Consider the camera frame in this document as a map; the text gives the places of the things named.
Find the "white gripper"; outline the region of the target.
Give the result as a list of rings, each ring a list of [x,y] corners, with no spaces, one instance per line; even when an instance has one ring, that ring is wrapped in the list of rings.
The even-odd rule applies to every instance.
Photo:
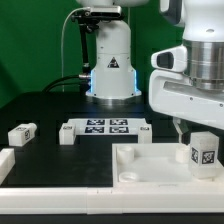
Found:
[[[174,117],[179,143],[188,131],[185,120],[224,129],[224,92],[199,90],[182,74],[154,70],[149,81],[149,104],[155,112]]]

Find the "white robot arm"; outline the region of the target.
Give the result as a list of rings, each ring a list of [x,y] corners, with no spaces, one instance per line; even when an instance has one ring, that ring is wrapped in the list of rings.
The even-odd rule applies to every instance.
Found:
[[[130,28],[123,7],[149,0],[76,0],[86,32],[96,32],[97,63],[90,70],[92,99],[112,102],[140,94],[130,63]],[[175,120],[224,130],[224,0],[159,0],[159,12],[184,29],[182,43],[151,56],[149,105]]]

